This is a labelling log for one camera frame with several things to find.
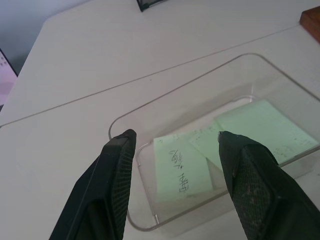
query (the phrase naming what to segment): transparent container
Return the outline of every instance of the transparent container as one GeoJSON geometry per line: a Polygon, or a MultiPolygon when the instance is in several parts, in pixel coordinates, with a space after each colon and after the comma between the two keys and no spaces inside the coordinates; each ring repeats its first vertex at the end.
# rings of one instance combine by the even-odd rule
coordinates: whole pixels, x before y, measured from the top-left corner
{"type": "MultiPolygon", "coordinates": [[[[109,138],[127,129],[137,133],[128,220],[138,230],[176,235],[234,208],[223,173],[209,165],[212,191],[193,198],[158,202],[153,139],[207,127],[223,112],[267,100],[320,141],[320,101],[274,64],[255,53],[240,55],[127,114],[109,128],[109,138]]],[[[293,178],[312,170],[315,146],[281,164],[293,178]]]]}

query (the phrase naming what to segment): gray wall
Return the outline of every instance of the gray wall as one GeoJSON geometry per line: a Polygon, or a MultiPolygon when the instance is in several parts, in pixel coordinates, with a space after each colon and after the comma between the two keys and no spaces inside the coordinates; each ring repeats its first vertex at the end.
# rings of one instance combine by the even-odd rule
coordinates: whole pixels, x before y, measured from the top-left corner
{"type": "Polygon", "coordinates": [[[0,48],[19,73],[44,21],[88,0],[1,0],[0,48]]]}

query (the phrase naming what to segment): green sticky note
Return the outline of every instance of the green sticky note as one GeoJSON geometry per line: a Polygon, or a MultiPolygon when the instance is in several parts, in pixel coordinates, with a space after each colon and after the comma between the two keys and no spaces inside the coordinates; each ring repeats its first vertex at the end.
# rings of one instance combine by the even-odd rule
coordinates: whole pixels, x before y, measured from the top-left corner
{"type": "Polygon", "coordinates": [[[212,190],[207,160],[188,142],[195,133],[153,140],[159,202],[184,199],[212,190]]]}
{"type": "Polygon", "coordinates": [[[266,100],[225,112],[215,121],[225,131],[265,145],[279,164],[319,144],[266,100]]]}
{"type": "Polygon", "coordinates": [[[220,131],[223,130],[213,121],[209,127],[198,131],[198,133],[192,136],[189,139],[189,143],[222,171],[218,143],[218,133],[220,131]]]}

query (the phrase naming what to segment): table surface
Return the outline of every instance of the table surface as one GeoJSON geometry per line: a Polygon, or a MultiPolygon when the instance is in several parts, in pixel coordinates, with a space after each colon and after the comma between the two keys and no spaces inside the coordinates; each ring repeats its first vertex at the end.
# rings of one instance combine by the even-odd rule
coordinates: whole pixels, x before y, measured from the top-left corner
{"type": "MultiPolygon", "coordinates": [[[[320,96],[320,45],[296,26],[1,127],[0,239],[48,239],[75,182],[108,141],[114,119],[249,52],[263,55],[320,96]]],[[[298,180],[318,207],[319,175],[320,164],[298,180]]],[[[175,239],[213,236],[246,239],[235,211],[175,239]]],[[[173,237],[168,238],[161,229],[140,232],[127,222],[124,239],[173,237]]]]}
{"type": "Polygon", "coordinates": [[[0,126],[297,26],[320,0],[93,0],[47,20],[0,126]]]}

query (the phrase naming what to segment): paper note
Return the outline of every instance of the paper note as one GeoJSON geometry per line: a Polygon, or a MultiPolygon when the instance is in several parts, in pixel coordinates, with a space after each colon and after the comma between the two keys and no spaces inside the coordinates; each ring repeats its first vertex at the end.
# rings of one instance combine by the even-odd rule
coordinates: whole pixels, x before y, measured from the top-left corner
{"type": "Polygon", "coordinates": [[[184,199],[212,190],[207,160],[188,142],[195,133],[153,140],[159,202],[184,199]]]}
{"type": "Polygon", "coordinates": [[[192,146],[203,156],[210,160],[221,171],[222,165],[219,157],[218,133],[223,131],[220,126],[213,121],[212,124],[199,131],[189,139],[192,146]]]}
{"type": "Polygon", "coordinates": [[[319,144],[266,100],[225,112],[215,121],[225,131],[265,145],[279,164],[319,144]]]}

